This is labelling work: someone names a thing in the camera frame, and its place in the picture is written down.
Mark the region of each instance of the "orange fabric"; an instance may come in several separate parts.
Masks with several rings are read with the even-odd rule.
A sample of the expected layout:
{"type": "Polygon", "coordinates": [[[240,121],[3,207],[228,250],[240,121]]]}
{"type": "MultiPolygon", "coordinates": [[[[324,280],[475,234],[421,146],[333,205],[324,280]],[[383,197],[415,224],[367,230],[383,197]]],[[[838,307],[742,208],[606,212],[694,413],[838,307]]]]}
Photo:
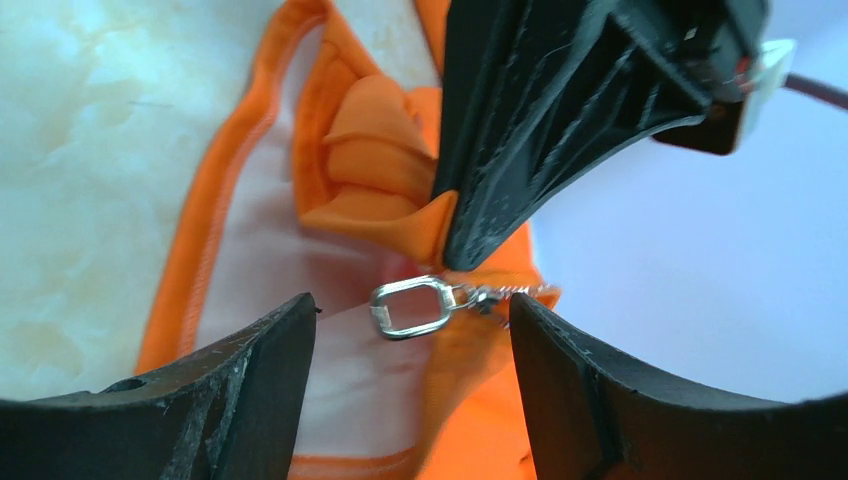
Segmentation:
{"type": "MultiPolygon", "coordinates": [[[[448,5],[416,2],[440,70],[448,5]]],[[[292,145],[301,223],[383,245],[473,284],[541,282],[526,225],[476,271],[443,271],[442,248],[457,193],[429,199],[440,90],[404,92],[383,76],[331,0],[288,0],[259,47],[250,91],[222,126],[190,190],[142,345],[139,373],[192,350],[238,174],[256,139],[273,123],[293,51],[322,22],[323,43],[301,95],[292,145]]],[[[557,298],[541,300],[552,306],[557,298]]],[[[462,313],[438,332],[423,391],[419,439],[411,450],[381,459],[299,457],[290,478],[535,476],[509,336],[498,322],[462,313]]]]}

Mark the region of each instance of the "stitching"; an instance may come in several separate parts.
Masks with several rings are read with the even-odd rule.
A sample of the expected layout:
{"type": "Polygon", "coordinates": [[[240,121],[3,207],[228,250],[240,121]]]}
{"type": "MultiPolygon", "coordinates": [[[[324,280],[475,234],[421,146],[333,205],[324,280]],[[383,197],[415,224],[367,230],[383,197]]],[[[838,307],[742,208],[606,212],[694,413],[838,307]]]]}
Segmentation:
{"type": "Polygon", "coordinates": [[[294,475],[295,477],[300,477],[301,480],[307,480],[310,478],[326,478],[329,476],[338,477],[338,478],[350,478],[350,477],[363,477],[363,476],[373,476],[379,474],[389,474],[394,473],[401,470],[403,467],[408,465],[411,460],[411,450],[407,450],[401,453],[402,457],[392,461],[387,464],[378,464],[374,465],[373,463],[378,463],[381,460],[386,460],[387,458],[368,458],[362,459],[363,462],[372,463],[371,465],[354,465],[353,462],[342,462],[339,464],[333,464],[332,460],[330,463],[308,463],[309,460],[321,462],[323,459],[315,458],[315,457],[294,457],[294,461],[292,462],[291,467],[289,468],[289,475],[294,475]],[[302,460],[306,460],[307,462],[297,463],[298,458],[302,460]]]}
{"type": "Polygon", "coordinates": [[[227,220],[227,213],[229,212],[232,196],[235,193],[235,184],[237,183],[238,176],[241,174],[241,170],[247,163],[250,153],[252,153],[252,149],[256,146],[259,138],[264,136],[268,129],[276,121],[279,114],[279,103],[282,93],[281,83],[288,71],[294,52],[297,51],[303,37],[323,20],[323,16],[313,17],[306,20],[294,36],[294,38],[297,38],[298,41],[293,42],[293,44],[280,56],[280,59],[277,62],[277,68],[273,72],[272,76],[274,80],[272,83],[272,87],[274,88],[272,93],[273,103],[269,105],[269,108],[265,111],[260,120],[251,128],[250,132],[241,142],[241,145],[236,151],[233,161],[230,162],[227,167],[223,186],[225,191],[230,190],[229,195],[218,195],[218,199],[216,201],[214,214],[212,216],[212,228],[203,245],[200,265],[194,275],[194,285],[192,286],[191,293],[189,294],[188,307],[185,315],[183,316],[181,325],[182,328],[180,328],[179,331],[179,350],[177,352],[179,357],[185,356],[194,350],[194,343],[197,339],[197,328],[200,323],[200,317],[205,303],[204,300],[209,290],[209,284],[212,280],[212,270],[217,260],[218,247],[220,246],[221,238],[223,237],[223,232],[225,230],[224,227],[227,220]]]}
{"type": "MultiPolygon", "coordinates": [[[[317,98],[317,99],[321,99],[321,100],[323,100],[324,98],[326,98],[326,95],[325,95],[325,94],[326,94],[326,92],[329,90],[330,78],[331,78],[331,75],[330,75],[330,74],[332,73],[332,69],[330,68],[330,66],[334,66],[334,65],[336,65],[336,62],[338,62],[339,60],[341,60],[341,57],[340,57],[340,55],[339,55],[339,48],[338,48],[338,47],[337,47],[337,46],[336,46],[333,42],[325,41],[325,42],[324,42],[324,44],[325,44],[325,45],[328,45],[328,46],[331,46],[331,47],[333,48],[333,50],[332,50],[332,52],[330,52],[330,54],[328,55],[328,57],[330,57],[330,58],[331,58],[331,60],[329,60],[329,61],[327,62],[327,66],[328,66],[328,68],[326,68],[326,69],[325,69],[325,75],[322,75],[322,76],[320,77],[320,79],[321,79],[321,80],[320,80],[320,83],[318,83],[318,85],[315,87],[315,91],[317,92],[317,95],[316,95],[316,97],[315,97],[315,98],[317,98]]],[[[317,124],[317,122],[315,122],[315,114],[314,114],[314,113],[312,113],[312,112],[315,112],[316,110],[317,110],[317,109],[310,109],[310,110],[307,110],[307,111],[309,111],[309,112],[310,112],[309,117],[308,117],[308,118],[309,118],[309,120],[310,120],[309,125],[310,125],[310,127],[311,127],[313,130],[314,130],[314,129],[316,129],[316,128],[318,128],[318,124],[317,124]]],[[[315,143],[315,150],[314,150],[313,155],[315,155],[316,157],[322,157],[322,156],[323,156],[323,153],[324,153],[326,150],[327,150],[327,147],[324,145],[324,142],[323,142],[323,141],[318,141],[318,142],[316,142],[316,143],[315,143]]],[[[325,162],[320,162],[320,163],[318,164],[318,168],[320,168],[320,169],[321,169],[321,173],[323,174],[323,177],[324,177],[324,178],[329,178],[329,177],[330,177],[330,173],[329,173],[329,171],[327,170],[327,168],[328,168],[328,167],[327,167],[327,164],[326,164],[325,162]]],[[[331,190],[331,189],[332,189],[332,187],[329,185],[329,182],[327,182],[327,184],[325,184],[325,188],[327,188],[327,190],[331,190]]]]}

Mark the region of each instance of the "black plastic jaw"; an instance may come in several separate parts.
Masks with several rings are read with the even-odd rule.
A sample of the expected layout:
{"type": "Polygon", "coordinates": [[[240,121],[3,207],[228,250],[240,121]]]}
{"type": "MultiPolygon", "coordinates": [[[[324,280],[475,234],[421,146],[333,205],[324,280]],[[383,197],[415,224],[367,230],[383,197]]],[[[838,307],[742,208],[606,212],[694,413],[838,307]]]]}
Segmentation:
{"type": "Polygon", "coordinates": [[[848,478],[848,393],[787,405],[691,382],[510,304],[539,480],[848,478]]]}
{"type": "MultiPolygon", "coordinates": [[[[694,26],[728,15],[721,2],[454,0],[433,190],[459,192],[445,264],[476,268],[613,153],[698,125],[719,92],[733,97],[726,66],[717,66],[724,56],[687,44],[702,41],[694,26]]],[[[756,55],[748,37],[729,38],[744,45],[731,61],[756,55]]]]}
{"type": "Polygon", "coordinates": [[[286,478],[315,341],[310,295],[97,394],[0,400],[3,480],[286,478]]]}

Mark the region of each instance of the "zipper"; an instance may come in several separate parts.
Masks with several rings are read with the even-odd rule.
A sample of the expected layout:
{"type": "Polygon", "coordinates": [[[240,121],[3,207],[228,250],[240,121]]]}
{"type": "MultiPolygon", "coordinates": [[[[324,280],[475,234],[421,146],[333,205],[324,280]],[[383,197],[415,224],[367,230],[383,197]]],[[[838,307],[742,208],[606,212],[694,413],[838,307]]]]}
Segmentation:
{"type": "Polygon", "coordinates": [[[467,283],[451,283],[438,275],[424,275],[397,282],[387,283],[371,294],[371,318],[380,334],[388,340],[408,340],[441,330],[448,324],[454,313],[460,310],[477,311],[481,315],[496,318],[501,326],[509,328],[509,320],[494,312],[494,308],[516,294],[538,297],[559,291],[549,284],[501,286],[474,286],[467,283]],[[428,323],[398,329],[392,324],[386,301],[392,295],[414,290],[431,288],[439,299],[439,318],[428,323]]]}

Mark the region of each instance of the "marble surface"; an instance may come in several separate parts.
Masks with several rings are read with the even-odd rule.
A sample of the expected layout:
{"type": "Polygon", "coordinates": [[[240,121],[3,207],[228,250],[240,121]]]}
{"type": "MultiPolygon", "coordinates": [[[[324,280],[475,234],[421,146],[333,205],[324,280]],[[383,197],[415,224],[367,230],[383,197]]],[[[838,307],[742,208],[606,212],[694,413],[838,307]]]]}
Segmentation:
{"type": "MultiPolygon", "coordinates": [[[[279,0],[0,8],[0,397],[131,375],[198,161],[279,0]]],[[[437,84],[411,2],[339,0],[404,86],[437,84]]]]}

